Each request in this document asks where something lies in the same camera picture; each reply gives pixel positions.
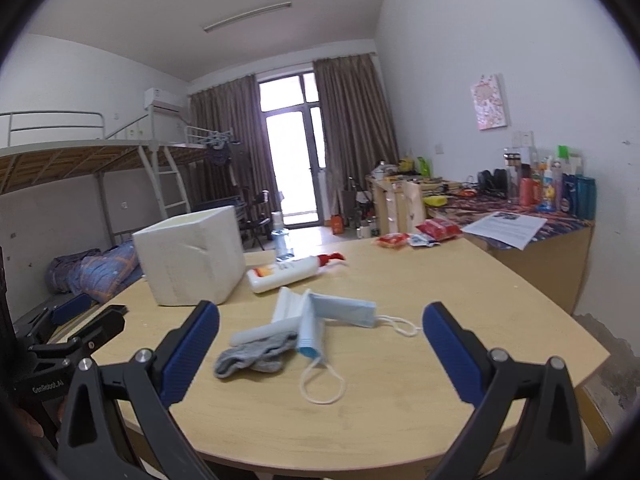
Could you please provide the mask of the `person's left hand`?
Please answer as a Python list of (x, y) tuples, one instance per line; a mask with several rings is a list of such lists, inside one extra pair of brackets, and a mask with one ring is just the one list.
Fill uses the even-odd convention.
[(17, 420), (27, 430), (27, 432), (34, 438), (41, 439), (44, 437), (44, 431), (39, 422), (37, 422), (32, 415), (16, 406), (12, 406), (12, 410)]

